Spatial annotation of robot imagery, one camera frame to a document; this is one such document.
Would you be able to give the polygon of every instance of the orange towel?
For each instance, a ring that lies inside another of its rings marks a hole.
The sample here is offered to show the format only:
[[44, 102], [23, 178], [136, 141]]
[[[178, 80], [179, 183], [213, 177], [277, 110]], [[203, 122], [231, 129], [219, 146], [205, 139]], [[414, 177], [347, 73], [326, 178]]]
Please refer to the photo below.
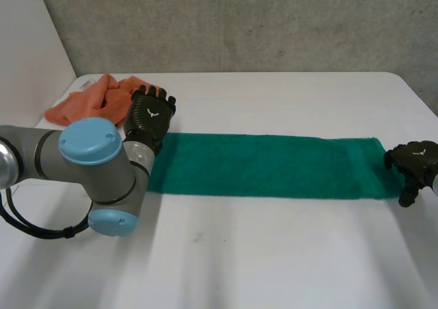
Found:
[[84, 92], [72, 92], [68, 98], [48, 109], [44, 117], [49, 122], [67, 126], [87, 117], [103, 117], [114, 124], [121, 124], [131, 105], [131, 95], [140, 85], [150, 84], [131, 76], [117, 82], [105, 74]]

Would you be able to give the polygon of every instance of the table surface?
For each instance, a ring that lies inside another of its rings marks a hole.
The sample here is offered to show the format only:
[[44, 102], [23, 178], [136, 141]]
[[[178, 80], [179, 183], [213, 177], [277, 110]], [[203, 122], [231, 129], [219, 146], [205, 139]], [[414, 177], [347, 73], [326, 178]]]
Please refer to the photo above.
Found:
[[[117, 79], [130, 74], [115, 75]], [[70, 87], [79, 90], [86, 75]], [[137, 74], [177, 98], [172, 132], [438, 142], [438, 119], [389, 73]], [[38, 127], [58, 128], [46, 121]], [[81, 186], [27, 180], [18, 209], [80, 221]], [[436, 308], [438, 199], [148, 193], [136, 234], [37, 240], [0, 221], [2, 308]]]

